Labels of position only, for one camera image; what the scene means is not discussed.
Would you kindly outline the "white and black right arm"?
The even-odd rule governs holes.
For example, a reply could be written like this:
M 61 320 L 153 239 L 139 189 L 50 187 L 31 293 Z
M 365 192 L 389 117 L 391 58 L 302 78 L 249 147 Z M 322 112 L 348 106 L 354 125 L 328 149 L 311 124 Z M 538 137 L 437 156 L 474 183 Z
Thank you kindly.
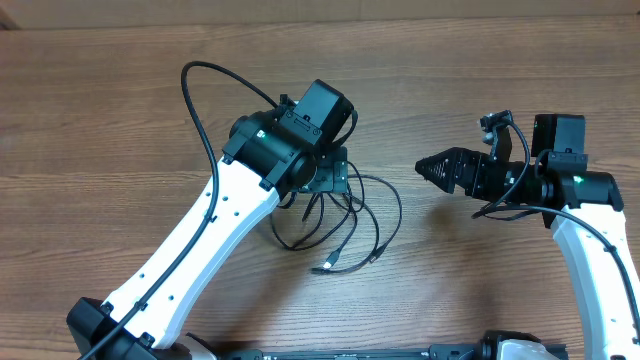
M 475 217 L 512 222 L 540 215 L 565 260 L 581 317 L 588 359 L 639 356 L 639 277 L 626 235 L 624 202 L 614 177 L 591 171 L 582 115 L 538 114 L 525 158 L 510 158 L 520 135 L 505 110 L 479 125 L 490 151 L 452 147 L 416 162 L 446 193 L 462 188 L 484 201 Z

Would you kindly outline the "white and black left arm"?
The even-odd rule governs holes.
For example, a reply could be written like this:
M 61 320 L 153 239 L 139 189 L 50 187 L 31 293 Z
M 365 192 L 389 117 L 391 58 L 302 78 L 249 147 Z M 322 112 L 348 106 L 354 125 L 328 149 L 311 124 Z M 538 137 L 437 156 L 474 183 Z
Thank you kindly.
M 105 300 L 81 298 L 66 322 L 85 359 L 213 359 L 182 335 L 198 297 L 238 243 L 291 191 L 313 189 L 321 156 L 353 113 L 315 80 L 302 98 L 240 117 L 201 194 L 155 253 Z

